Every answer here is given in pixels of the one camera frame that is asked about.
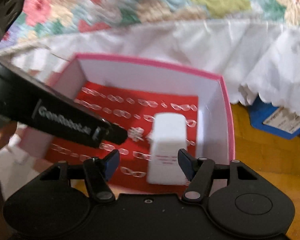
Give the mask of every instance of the metal screw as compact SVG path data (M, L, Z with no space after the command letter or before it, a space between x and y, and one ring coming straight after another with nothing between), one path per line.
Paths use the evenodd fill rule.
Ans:
M99 157L90 157L90 159L92 159L93 162L97 162L99 160Z
M97 198L100 200L108 200L112 198L112 196L113 196L112 193L108 191L101 191L97 193Z
M147 198L147 199L145 199L144 202L147 204L151 204L153 202L153 200L151 198Z
M185 197L187 199L198 199L200 198L200 193L199 192L196 192L196 191L188 191L186 194L185 194Z

